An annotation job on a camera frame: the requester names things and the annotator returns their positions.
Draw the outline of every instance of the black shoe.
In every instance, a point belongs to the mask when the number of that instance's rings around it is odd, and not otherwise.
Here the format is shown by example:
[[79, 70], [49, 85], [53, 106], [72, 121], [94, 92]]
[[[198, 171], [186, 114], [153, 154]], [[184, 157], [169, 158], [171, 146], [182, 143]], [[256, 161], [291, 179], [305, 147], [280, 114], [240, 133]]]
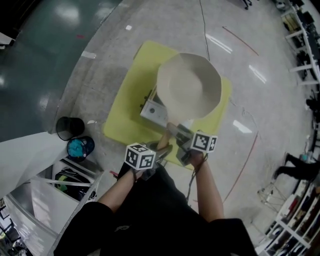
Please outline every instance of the black shoe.
[[281, 173], [280, 173], [278, 170], [275, 170], [274, 173], [273, 173], [273, 175], [272, 175], [272, 179], [275, 181], [280, 174], [281, 174]]

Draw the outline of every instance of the person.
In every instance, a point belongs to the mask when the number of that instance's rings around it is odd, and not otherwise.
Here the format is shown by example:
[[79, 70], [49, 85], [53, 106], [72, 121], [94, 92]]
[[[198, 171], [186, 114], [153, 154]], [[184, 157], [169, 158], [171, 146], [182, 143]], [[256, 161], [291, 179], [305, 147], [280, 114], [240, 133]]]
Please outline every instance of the person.
[[[287, 162], [291, 162], [294, 166], [285, 166]], [[291, 154], [286, 154], [284, 166], [280, 166], [273, 174], [276, 180], [279, 175], [286, 174], [297, 180], [305, 180], [313, 182], [318, 191], [320, 191], [320, 162], [306, 163]]]
[[245, 3], [245, 9], [249, 10], [249, 6], [252, 6], [252, 2], [250, 0], [242, 0]]
[[123, 164], [117, 182], [74, 216], [55, 256], [159, 253], [257, 256], [240, 219], [226, 219], [221, 196], [202, 153], [193, 151], [198, 211], [163, 166], [148, 180]]

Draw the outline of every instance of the cable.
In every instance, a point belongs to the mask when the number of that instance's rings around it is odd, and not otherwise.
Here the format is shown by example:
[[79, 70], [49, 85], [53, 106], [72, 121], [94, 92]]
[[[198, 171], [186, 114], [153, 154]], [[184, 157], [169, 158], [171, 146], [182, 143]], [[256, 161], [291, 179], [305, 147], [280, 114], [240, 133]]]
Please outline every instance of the cable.
[[204, 163], [205, 161], [207, 161], [207, 159], [208, 159], [208, 153], [205, 154], [202, 162], [197, 166], [197, 168], [194, 168], [194, 170], [193, 170], [193, 172], [192, 172], [191, 180], [190, 180], [190, 182], [189, 182], [188, 194], [187, 194], [187, 196], [186, 196], [186, 202], [187, 202], [187, 203], [189, 202], [189, 196], [190, 196], [190, 192], [191, 192], [192, 182], [194, 181], [195, 176], [196, 176], [196, 174], [199, 172], [201, 166], [203, 165], [203, 163]]
[[210, 54], [209, 54], [209, 47], [208, 47], [208, 41], [207, 41], [207, 32], [206, 32], [206, 22], [205, 22], [205, 16], [204, 16], [204, 10], [202, 8], [201, 0], [199, 0], [200, 7], [201, 7], [201, 14], [203, 18], [203, 27], [204, 27], [204, 39], [205, 39], [205, 45], [206, 45], [206, 53], [208, 55], [208, 60], [210, 61]]
[[[208, 41], [207, 41], [207, 36], [206, 36], [207, 32], [206, 32], [206, 21], [205, 21], [205, 16], [204, 16], [204, 10], [203, 10], [203, 7], [202, 7], [201, 0], [199, 0], [199, 3], [200, 3], [201, 14], [202, 14], [202, 19], [203, 19], [203, 28], [204, 28], [204, 39], [205, 39], [205, 45], [206, 45], [206, 52], [207, 52], [207, 55], [208, 55], [208, 60], [210, 61], [209, 47], [208, 47]], [[255, 135], [255, 139], [254, 139], [254, 142], [253, 142], [253, 144], [252, 144], [252, 147], [251, 147], [250, 153], [249, 153], [249, 155], [248, 155], [248, 158], [247, 158], [247, 160], [245, 161], [245, 164], [244, 164], [242, 170], [240, 171], [240, 173], [239, 173], [239, 175], [238, 175], [235, 183], [233, 184], [231, 190], [229, 191], [228, 195], [226, 196], [226, 198], [224, 199], [223, 202], [226, 201], [226, 199], [228, 198], [228, 196], [230, 195], [230, 193], [231, 193], [232, 190], [234, 189], [236, 183], [238, 182], [238, 180], [239, 180], [239, 178], [240, 178], [240, 176], [241, 176], [241, 174], [242, 174], [242, 172], [243, 172], [243, 170], [244, 170], [244, 168], [245, 168], [245, 166], [246, 166], [246, 164], [247, 164], [247, 162], [248, 162], [248, 159], [249, 159], [249, 157], [250, 157], [250, 155], [251, 155], [251, 152], [252, 152], [252, 150], [253, 150], [253, 147], [254, 147], [254, 145], [255, 145], [255, 143], [256, 143], [256, 140], [257, 140], [257, 137], [258, 137], [258, 136], [259, 136], [262, 144], [264, 145], [264, 141], [263, 141], [263, 139], [262, 139], [262, 137], [261, 137], [261, 134], [260, 134], [260, 132], [259, 132], [259, 128], [258, 128], [258, 125], [257, 125], [257, 123], [256, 123], [256, 121], [255, 121], [254, 116], [253, 116], [249, 111], [247, 111], [244, 106], [235, 104], [234, 101], [233, 101], [233, 99], [232, 99], [231, 97], [230, 97], [229, 101], [230, 101], [230, 103], [231, 103], [232, 105], [234, 105], [235, 107], [241, 107], [241, 108], [242, 108], [242, 116], [244, 116], [246, 113], [250, 115], [250, 117], [251, 117], [251, 119], [252, 119], [252, 121], [253, 121], [256, 129], [257, 129], [257, 133], [256, 133], [256, 135]], [[203, 162], [200, 164], [200, 167], [201, 167], [201, 165], [204, 163], [204, 161], [207, 160], [207, 158], [208, 158], [208, 154], [205, 155], [205, 157], [204, 157], [204, 159], [203, 159]], [[268, 157], [267, 157], [267, 155], [266, 155], [266, 150], [264, 150], [264, 158], [265, 158], [265, 161], [266, 161], [266, 168], [268, 169], [271, 165], [270, 165], [269, 160], [268, 160]], [[189, 196], [190, 196], [190, 192], [191, 192], [191, 185], [192, 185], [192, 182], [194, 181], [194, 178], [195, 178], [195, 176], [196, 176], [196, 172], [198, 172], [198, 171], [196, 171], [196, 169], [194, 169], [194, 170], [193, 170], [193, 173], [192, 173], [192, 176], [191, 176], [191, 180], [190, 180], [190, 183], [189, 183], [188, 194], [187, 194], [187, 196], [186, 196], [186, 201], [187, 201], [187, 202], [189, 201]]]

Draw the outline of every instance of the white bowl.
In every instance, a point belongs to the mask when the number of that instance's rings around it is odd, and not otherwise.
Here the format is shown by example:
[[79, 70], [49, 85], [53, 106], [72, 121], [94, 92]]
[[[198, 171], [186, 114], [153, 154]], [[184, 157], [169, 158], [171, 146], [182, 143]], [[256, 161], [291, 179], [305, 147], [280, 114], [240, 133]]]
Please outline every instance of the white bowl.
[[219, 73], [206, 58], [191, 53], [179, 53], [163, 63], [156, 85], [169, 121], [204, 118], [221, 100]]

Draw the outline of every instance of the person's leg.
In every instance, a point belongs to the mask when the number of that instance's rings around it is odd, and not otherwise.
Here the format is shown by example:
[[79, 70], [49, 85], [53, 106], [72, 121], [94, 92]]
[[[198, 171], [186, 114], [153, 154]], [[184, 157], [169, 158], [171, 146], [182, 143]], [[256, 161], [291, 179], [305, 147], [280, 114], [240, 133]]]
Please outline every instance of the person's leg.
[[245, 3], [245, 9], [248, 10], [249, 9], [249, 5], [248, 5], [247, 1], [246, 0], [242, 0], [242, 1]]
[[291, 154], [288, 154], [285, 158], [285, 163], [287, 162], [291, 162], [295, 167], [298, 167], [298, 168], [308, 168], [308, 163], [300, 160], [299, 158], [296, 158], [294, 157], [293, 155]]
[[313, 168], [300, 169], [299, 167], [281, 166], [275, 171], [275, 173], [277, 174], [276, 176], [280, 174], [286, 174], [297, 180], [313, 181], [313, 179], [317, 176], [318, 171]]

